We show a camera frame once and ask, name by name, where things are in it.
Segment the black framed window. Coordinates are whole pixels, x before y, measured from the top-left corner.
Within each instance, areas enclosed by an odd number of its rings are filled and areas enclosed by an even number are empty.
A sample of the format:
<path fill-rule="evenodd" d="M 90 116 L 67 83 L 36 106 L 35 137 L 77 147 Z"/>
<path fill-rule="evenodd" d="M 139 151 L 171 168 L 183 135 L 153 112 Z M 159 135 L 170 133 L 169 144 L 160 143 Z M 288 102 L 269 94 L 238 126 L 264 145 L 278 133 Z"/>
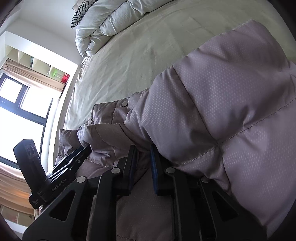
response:
<path fill-rule="evenodd" d="M 1 163 L 19 168 L 13 148 L 23 139 L 32 139 L 42 153 L 53 101 L 46 91 L 1 75 Z"/>

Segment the red box on shelf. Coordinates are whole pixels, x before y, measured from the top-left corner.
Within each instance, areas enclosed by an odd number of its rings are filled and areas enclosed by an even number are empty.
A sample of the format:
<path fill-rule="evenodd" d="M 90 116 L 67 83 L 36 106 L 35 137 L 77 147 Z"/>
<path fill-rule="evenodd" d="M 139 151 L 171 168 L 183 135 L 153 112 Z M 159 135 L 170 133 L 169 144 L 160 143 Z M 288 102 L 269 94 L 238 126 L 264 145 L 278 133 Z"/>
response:
<path fill-rule="evenodd" d="M 62 76 L 61 82 L 66 84 L 68 79 L 69 79 L 70 75 L 67 73 L 64 73 L 64 75 Z"/>

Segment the beige bed sheet mattress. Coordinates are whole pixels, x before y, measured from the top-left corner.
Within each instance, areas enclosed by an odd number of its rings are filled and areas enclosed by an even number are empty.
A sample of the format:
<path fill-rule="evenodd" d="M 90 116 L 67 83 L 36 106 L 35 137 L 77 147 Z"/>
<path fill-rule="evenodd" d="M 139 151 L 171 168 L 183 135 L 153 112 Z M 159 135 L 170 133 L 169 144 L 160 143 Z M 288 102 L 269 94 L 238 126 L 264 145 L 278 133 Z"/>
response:
<path fill-rule="evenodd" d="M 83 61 L 63 127 L 73 130 L 93 105 L 144 90 L 154 78 L 212 37 L 248 20 L 262 23 L 295 60 L 295 42 L 268 1 L 175 1 L 144 16 Z"/>

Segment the lilac puffer jacket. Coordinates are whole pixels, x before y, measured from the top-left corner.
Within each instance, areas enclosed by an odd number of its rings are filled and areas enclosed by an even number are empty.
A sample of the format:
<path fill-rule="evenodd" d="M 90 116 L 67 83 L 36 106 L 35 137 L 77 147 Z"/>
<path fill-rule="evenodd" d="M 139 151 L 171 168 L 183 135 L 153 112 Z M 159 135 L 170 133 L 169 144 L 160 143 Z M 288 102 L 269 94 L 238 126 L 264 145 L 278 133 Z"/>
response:
<path fill-rule="evenodd" d="M 117 240 L 172 240 L 170 203 L 152 189 L 151 144 L 178 170 L 215 180 L 272 236 L 295 203 L 295 64 L 250 20 L 164 70 L 150 88 L 96 104 L 84 124 L 60 130 L 57 162 L 91 146 L 77 172 L 87 178 L 137 146 L 135 187 L 117 203 Z"/>

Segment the built-in wall shelf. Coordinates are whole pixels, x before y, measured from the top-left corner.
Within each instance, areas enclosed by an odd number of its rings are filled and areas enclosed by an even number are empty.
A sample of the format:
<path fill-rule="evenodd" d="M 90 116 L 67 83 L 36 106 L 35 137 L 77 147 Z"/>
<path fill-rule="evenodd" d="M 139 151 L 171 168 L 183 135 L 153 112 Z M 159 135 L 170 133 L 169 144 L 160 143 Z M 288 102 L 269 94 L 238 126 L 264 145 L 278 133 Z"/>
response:
<path fill-rule="evenodd" d="M 52 72 L 55 68 L 54 66 L 45 63 L 33 56 L 30 56 L 29 54 L 22 52 L 21 50 L 18 50 L 10 45 L 5 45 L 5 55 L 9 59 L 22 64 L 23 66 L 26 66 L 27 68 L 30 68 L 40 74 L 43 74 L 49 78 L 55 79 L 58 82 L 61 82 L 62 78 L 56 78 L 53 77 Z M 64 75 L 65 72 L 58 69 L 62 75 Z"/>

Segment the zebra print pillow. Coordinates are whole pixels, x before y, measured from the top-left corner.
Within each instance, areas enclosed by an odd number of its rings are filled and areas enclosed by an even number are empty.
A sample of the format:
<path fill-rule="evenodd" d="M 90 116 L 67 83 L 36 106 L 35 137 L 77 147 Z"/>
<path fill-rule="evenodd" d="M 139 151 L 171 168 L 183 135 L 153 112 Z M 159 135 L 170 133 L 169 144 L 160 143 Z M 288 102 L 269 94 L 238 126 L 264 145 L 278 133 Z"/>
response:
<path fill-rule="evenodd" d="M 97 2 L 93 1 L 78 1 L 75 5 L 75 13 L 71 21 L 71 28 L 75 28 L 82 20 L 86 12 Z"/>

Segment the green lamp on shelf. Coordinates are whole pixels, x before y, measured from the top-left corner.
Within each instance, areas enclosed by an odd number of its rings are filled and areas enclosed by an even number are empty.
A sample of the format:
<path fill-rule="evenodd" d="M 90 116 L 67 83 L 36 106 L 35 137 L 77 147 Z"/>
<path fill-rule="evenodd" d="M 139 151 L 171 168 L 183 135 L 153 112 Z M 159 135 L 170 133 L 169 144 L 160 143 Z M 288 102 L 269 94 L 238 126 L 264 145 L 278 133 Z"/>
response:
<path fill-rule="evenodd" d="M 58 69 L 54 69 L 53 72 L 52 72 L 52 75 L 53 75 L 53 77 L 56 77 L 56 78 L 62 78 L 63 77 L 63 75 L 61 74 L 61 72 Z"/>

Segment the white folded duvet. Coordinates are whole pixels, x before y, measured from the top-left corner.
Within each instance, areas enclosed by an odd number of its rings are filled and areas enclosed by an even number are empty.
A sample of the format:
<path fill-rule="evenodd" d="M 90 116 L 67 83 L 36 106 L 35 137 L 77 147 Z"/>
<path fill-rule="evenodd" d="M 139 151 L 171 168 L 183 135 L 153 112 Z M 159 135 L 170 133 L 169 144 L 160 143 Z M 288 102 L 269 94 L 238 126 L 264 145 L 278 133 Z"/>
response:
<path fill-rule="evenodd" d="M 97 1 L 74 28 L 81 57 L 96 54 L 113 36 L 169 1 Z"/>

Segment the beige curtain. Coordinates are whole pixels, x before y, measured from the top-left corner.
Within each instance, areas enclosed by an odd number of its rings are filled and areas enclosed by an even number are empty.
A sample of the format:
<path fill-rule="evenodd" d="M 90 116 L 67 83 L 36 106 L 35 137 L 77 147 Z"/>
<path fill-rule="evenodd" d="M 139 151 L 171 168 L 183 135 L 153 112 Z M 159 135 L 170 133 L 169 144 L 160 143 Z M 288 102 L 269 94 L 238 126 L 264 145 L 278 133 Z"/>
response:
<path fill-rule="evenodd" d="M 49 78 L 9 58 L 5 61 L 1 70 L 3 70 L 6 75 L 38 88 L 47 88 L 62 92 L 65 86 L 62 82 Z"/>

